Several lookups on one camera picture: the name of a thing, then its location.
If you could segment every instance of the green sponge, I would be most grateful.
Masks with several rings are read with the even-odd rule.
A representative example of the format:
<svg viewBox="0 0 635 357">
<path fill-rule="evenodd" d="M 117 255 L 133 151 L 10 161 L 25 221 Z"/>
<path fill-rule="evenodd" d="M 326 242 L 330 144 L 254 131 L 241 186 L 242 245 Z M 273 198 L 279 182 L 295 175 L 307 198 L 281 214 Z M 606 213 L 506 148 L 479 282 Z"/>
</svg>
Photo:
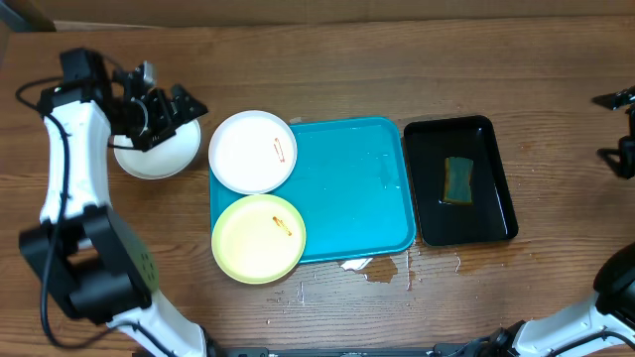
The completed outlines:
<svg viewBox="0 0 635 357">
<path fill-rule="evenodd" d="M 466 158 L 445 158 L 445 185 L 443 202 L 451 204 L 472 204 L 472 166 L 474 162 Z"/>
</svg>

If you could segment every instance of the black container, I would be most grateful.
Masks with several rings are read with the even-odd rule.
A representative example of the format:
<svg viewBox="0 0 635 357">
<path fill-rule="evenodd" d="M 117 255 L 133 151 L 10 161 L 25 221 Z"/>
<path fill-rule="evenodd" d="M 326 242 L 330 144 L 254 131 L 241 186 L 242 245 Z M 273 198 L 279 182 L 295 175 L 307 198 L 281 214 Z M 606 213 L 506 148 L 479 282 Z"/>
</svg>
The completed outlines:
<svg viewBox="0 0 635 357">
<path fill-rule="evenodd" d="M 518 234 L 489 119 L 470 116 L 411 123 L 404 130 L 404 140 L 424 242 L 431 246 L 495 242 Z M 473 161 L 471 205 L 442 202 L 448 157 Z"/>
</svg>

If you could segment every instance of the yellow plate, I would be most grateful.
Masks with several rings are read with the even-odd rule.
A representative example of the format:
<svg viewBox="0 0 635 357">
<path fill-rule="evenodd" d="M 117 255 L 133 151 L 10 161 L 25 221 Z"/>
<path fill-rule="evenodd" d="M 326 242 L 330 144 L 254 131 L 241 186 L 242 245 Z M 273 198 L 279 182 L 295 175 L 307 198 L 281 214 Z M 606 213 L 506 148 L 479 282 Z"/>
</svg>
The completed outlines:
<svg viewBox="0 0 635 357">
<path fill-rule="evenodd" d="M 284 277 L 300 261 L 306 243 L 300 212 L 271 194 L 235 201 L 220 214 L 211 233 L 211 251 L 220 269 L 246 284 Z"/>
</svg>

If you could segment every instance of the white plate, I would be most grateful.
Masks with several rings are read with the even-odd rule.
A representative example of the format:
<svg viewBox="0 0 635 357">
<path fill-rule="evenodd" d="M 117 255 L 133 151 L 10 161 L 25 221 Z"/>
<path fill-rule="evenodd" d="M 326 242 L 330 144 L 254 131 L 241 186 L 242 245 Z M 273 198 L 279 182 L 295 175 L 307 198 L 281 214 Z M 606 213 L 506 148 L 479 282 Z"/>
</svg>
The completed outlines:
<svg viewBox="0 0 635 357">
<path fill-rule="evenodd" d="M 227 118 L 211 137 L 209 166 L 225 187 L 242 194 L 269 192 L 296 165 L 296 137 L 279 117 L 249 110 Z"/>
<path fill-rule="evenodd" d="M 131 147 L 132 141 L 115 136 L 113 144 Z M 192 120 L 177 129 L 177 135 L 143 153 L 115 149 L 115 159 L 128 174 L 139 179 L 164 179 L 185 169 L 200 147 L 200 125 Z"/>
</svg>

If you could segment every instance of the wooden tabletop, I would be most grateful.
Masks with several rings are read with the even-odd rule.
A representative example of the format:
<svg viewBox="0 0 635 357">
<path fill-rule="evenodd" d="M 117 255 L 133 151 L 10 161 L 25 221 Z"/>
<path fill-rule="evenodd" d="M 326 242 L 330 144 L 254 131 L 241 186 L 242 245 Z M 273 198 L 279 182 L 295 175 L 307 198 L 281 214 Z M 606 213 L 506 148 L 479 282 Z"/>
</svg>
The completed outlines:
<svg viewBox="0 0 635 357">
<path fill-rule="evenodd" d="M 86 46 L 127 68 L 149 60 L 160 86 L 182 83 L 209 107 L 200 155 L 182 174 L 140 180 L 111 153 L 108 161 L 114 208 L 155 255 L 164 294 L 187 318 L 225 346 L 411 347 L 557 312 L 587 297 L 605 260 L 633 241 L 635 181 L 616 178 L 595 154 L 627 135 L 627 117 L 590 98 L 635 84 L 634 31 L 635 18 L 596 17 L 13 35 L 0 72 L 0 350 L 65 353 L 42 334 L 40 283 L 18 251 L 19 231 L 38 223 L 44 202 L 48 136 L 13 97 L 24 82 L 60 74 L 59 52 Z M 210 252 L 206 147 L 223 119 L 246 109 L 287 121 L 382 115 L 401 130 L 485 115 L 520 233 L 509 244 L 442 249 L 418 237 L 368 268 L 369 280 L 390 283 L 335 262 L 262 287 L 236 283 Z M 51 321 L 66 341 L 99 330 L 56 306 Z M 113 334 L 77 354 L 134 348 Z"/>
</svg>

